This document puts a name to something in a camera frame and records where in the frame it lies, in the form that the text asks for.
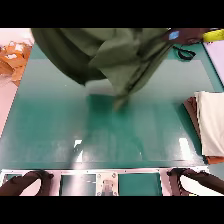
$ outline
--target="stack of folded clothes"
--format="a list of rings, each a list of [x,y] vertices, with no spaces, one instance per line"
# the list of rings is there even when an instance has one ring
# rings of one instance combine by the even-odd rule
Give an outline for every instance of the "stack of folded clothes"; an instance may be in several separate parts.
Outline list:
[[[184,102],[208,164],[224,162],[224,93],[196,92]]]

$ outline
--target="brown cloth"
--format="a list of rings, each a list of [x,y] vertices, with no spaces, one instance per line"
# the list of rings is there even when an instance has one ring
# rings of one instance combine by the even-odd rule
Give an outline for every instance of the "brown cloth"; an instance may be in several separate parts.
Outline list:
[[[198,134],[199,139],[201,139],[200,129],[197,119],[197,101],[195,97],[190,97],[184,102],[184,106],[191,118],[194,128]],[[208,164],[217,164],[224,162],[224,157],[221,156],[206,156]]]

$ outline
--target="yellow object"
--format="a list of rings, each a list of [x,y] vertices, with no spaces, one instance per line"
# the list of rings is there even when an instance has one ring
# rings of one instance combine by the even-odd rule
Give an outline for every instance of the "yellow object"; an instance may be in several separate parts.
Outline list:
[[[215,30],[208,33],[203,34],[204,42],[214,42],[219,40],[224,40],[224,29]]]

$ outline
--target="table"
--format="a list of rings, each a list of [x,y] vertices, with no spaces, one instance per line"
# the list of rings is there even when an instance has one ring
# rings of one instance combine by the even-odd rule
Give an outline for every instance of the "table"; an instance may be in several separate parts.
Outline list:
[[[34,45],[0,140],[0,168],[204,165],[182,103],[195,91],[224,88],[203,45],[185,49],[197,53],[191,62],[179,61],[171,49],[147,85],[115,112],[113,96],[90,94]],[[74,148],[76,140],[82,143]],[[223,164],[210,167],[223,175]]]

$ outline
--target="green fabric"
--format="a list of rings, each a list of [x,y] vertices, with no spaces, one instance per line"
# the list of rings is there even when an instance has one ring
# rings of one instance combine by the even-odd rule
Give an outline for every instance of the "green fabric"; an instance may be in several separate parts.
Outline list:
[[[35,41],[64,74],[85,85],[108,78],[122,104],[167,56],[166,28],[33,28]]]

